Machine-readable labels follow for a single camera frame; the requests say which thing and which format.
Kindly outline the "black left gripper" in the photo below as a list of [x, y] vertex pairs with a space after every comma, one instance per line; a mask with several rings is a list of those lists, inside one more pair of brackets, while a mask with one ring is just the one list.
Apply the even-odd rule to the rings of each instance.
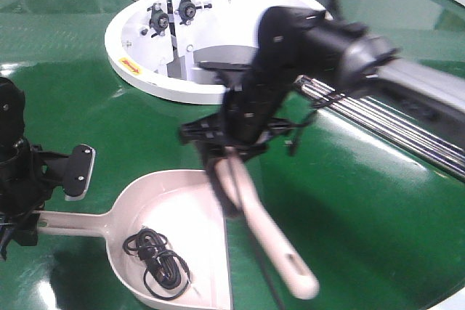
[[7, 246], [38, 243], [35, 212], [44, 208], [57, 186], [63, 185], [69, 156], [44, 151], [40, 145], [23, 144], [1, 158], [1, 258]]

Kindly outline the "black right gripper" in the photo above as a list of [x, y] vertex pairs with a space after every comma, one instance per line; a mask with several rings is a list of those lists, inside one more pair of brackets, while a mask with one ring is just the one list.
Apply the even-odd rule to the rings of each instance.
[[225, 156], [226, 146], [234, 147], [240, 159], [247, 161], [261, 155], [268, 149], [267, 143], [277, 136], [288, 134], [294, 129], [294, 123], [283, 118], [271, 118], [258, 133], [256, 141], [241, 141], [225, 131], [224, 122], [219, 113], [214, 113], [179, 127], [179, 140], [183, 144], [193, 142], [201, 154], [202, 161]]

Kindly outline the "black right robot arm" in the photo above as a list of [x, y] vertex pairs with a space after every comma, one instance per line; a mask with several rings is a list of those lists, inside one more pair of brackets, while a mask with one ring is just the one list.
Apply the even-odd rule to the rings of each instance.
[[380, 96], [464, 146], [464, 80], [397, 56], [383, 36], [340, 18], [335, 6], [315, 10], [275, 6], [262, 15], [253, 60], [234, 78], [217, 113], [183, 124], [183, 142], [206, 152], [265, 148], [296, 124], [276, 112], [299, 76], [332, 87], [338, 97]]

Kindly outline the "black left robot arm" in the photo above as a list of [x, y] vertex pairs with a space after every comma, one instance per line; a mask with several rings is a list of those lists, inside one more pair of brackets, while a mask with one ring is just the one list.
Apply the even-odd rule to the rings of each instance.
[[62, 185], [62, 174], [51, 160], [68, 156], [44, 152], [25, 137], [25, 94], [8, 78], [1, 79], [1, 258], [18, 231], [33, 220], [53, 190]]

